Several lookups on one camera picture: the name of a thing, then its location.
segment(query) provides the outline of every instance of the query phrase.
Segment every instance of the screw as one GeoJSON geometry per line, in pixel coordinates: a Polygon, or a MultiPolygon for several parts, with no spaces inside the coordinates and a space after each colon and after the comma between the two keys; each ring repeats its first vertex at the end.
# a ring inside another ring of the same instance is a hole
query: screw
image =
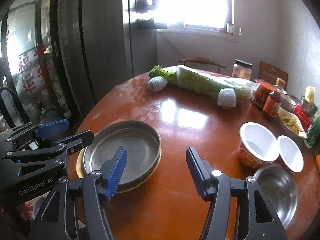
{"type": "Polygon", "coordinates": [[[219,176],[222,175],[222,172],[218,171],[218,170],[214,170],[214,171],[212,171],[212,175],[215,176],[215,177],[219,177],[219,176]]]}
{"type": "Polygon", "coordinates": [[[250,183],[255,183],[256,182],[256,178],[255,177],[252,177],[252,176],[249,176],[247,178],[247,180],[250,182],[250,183]]]}
{"type": "Polygon", "coordinates": [[[98,177],[98,176],[101,175],[101,171],[95,170],[95,171],[91,172],[91,174],[92,174],[93,176],[95,176],[95,177],[98,177]]]}
{"type": "Polygon", "coordinates": [[[62,163],[63,163],[63,161],[62,161],[61,159],[55,160],[54,162],[55,162],[56,164],[62,164],[62,163]]]}
{"type": "Polygon", "coordinates": [[[66,181],[67,181],[66,177],[61,177],[61,178],[58,179],[59,183],[65,183],[66,181]]]}

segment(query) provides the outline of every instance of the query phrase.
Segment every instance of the green bottle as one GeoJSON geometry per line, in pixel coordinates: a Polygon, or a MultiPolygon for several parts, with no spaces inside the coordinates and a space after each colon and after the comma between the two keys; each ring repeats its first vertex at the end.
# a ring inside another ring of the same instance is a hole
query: green bottle
{"type": "Polygon", "coordinates": [[[307,130],[307,139],[304,139],[304,144],[308,148],[318,146],[320,143],[320,115],[314,120],[312,125],[307,130]]]}

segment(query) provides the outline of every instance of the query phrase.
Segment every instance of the round table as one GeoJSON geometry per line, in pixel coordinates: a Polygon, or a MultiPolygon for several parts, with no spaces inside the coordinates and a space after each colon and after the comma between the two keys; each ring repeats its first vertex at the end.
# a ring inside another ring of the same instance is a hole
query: round table
{"type": "MultiPolygon", "coordinates": [[[[153,125],[162,140],[162,158],[154,174],[140,187],[117,194],[104,202],[116,240],[199,239],[209,208],[197,195],[186,163],[186,149],[195,147],[200,157],[230,178],[244,179],[255,169],[241,165],[236,156],[239,128],[257,122],[276,137],[285,135],[277,120],[267,121],[249,102],[237,103],[229,111],[217,101],[188,90],[167,85],[160,92],[147,91],[148,73],[118,85],[87,115],[78,131],[97,133],[117,119],[133,119],[153,125]]],[[[320,208],[320,176],[314,150],[302,139],[304,168],[293,174],[299,190],[295,217],[286,230],[289,240],[301,236],[320,208]]],[[[76,159],[70,157],[69,174],[76,179],[76,159]]],[[[233,239],[236,200],[231,199],[226,238],[233,239]]],[[[85,222],[82,199],[77,200],[78,217],[85,222]]]]}

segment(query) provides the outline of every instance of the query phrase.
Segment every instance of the orange chair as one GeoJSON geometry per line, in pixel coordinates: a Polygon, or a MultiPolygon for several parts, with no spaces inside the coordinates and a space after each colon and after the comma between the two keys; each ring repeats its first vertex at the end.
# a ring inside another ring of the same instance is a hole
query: orange chair
{"type": "Polygon", "coordinates": [[[284,89],[286,89],[288,85],[288,73],[263,61],[259,62],[258,79],[265,80],[270,84],[275,85],[277,78],[281,78],[285,81],[284,89]]]}
{"type": "Polygon", "coordinates": [[[206,57],[188,57],[188,58],[181,59],[180,62],[183,63],[184,65],[186,65],[187,62],[206,64],[206,65],[214,65],[214,66],[218,67],[217,73],[220,73],[221,68],[226,68],[225,65],[222,65],[222,64],[215,62],[211,59],[208,59],[206,57]]]}

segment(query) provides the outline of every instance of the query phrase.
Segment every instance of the shredded food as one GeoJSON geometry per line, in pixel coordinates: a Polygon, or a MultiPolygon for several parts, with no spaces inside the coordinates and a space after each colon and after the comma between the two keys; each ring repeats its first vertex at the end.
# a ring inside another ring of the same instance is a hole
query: shredded food
{"type": "Polygon", "coordinates": [[[299,135],[299,132],[303,132],[303,129],[297,124],[297,121],[294,118],[290,118],[285,114],[279,114],[279,117],[283,123],[296,135],[299,135]]]}

